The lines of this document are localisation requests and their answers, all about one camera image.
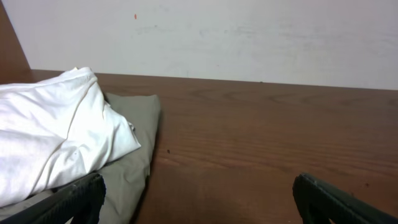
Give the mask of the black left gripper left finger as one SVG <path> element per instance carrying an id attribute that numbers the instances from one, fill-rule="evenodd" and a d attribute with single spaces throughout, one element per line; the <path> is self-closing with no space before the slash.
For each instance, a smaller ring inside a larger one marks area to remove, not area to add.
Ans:
<path id="1" fill-rule="evenodd" d="M 97 224 L 106 186 L 99 174 L 89 174 L 52 196 L 1 221 L 1 224 Z"/>

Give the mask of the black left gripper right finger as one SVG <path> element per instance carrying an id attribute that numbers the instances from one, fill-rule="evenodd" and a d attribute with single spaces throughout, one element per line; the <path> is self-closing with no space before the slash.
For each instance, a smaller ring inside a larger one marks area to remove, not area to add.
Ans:
<path id="1" fill-rule="evenodd" d="M 397 218 L 308 173 L 296 176 L 292 187 L 304 224 L 397 224 Z"/>

